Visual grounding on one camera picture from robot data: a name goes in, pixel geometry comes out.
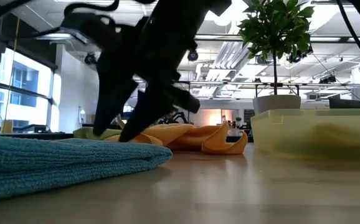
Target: translucent plastic bin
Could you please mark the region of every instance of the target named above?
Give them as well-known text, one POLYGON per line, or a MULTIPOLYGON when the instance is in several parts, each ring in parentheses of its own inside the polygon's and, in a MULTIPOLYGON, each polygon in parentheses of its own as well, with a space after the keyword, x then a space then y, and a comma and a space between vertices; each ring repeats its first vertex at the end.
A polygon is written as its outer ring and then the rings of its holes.
POLYGON ((251 121, 259 151, 300 159, 360 160, 360 109, 271 110, 251 121))

